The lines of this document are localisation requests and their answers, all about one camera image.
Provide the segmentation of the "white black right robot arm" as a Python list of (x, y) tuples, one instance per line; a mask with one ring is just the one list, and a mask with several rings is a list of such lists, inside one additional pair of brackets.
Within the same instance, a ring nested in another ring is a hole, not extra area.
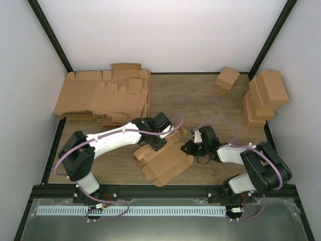
[(194, 139), (181, 147), (185, 154), (245, 167), (245, 174), (235, 175), (223, 182), (222, 195), (228, 202), (235, 202), (245, 192), (266, 194), (279, 190), (292, 178), (291, 170), (268, 142), (246, 146), (221, 143), (211, 126), (191, 132)]

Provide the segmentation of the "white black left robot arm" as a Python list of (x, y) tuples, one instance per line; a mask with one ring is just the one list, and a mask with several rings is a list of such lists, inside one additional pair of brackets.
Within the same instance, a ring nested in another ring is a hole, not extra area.
[(150, 118), (135, 118), (131, 122), (111, 131), (86, 135), (75, 132), (63, 146), (58, 157), (67, 177), (75, 182), (85, 197), (92, 203), (102, 198), (100, 184), (92, 173), (93, 161), (99, 156), (127, 145), (149, 145), (159, 151), (167, 143), (165, 136), (174, 126), (164, 113)]

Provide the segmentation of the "brown cardboard box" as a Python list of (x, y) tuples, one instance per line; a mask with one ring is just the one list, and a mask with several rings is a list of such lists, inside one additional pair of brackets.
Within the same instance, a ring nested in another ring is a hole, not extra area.
[(194, 156), (181, 150), (187, 130), (180, 127), (173, 134), (165, 137), (167, 143), (157, 152), (145, 145), (132, 154), (132, 158), (141, 167), (147, 180), (154, 186), (162, 187), (185, 171), (194, 162)]

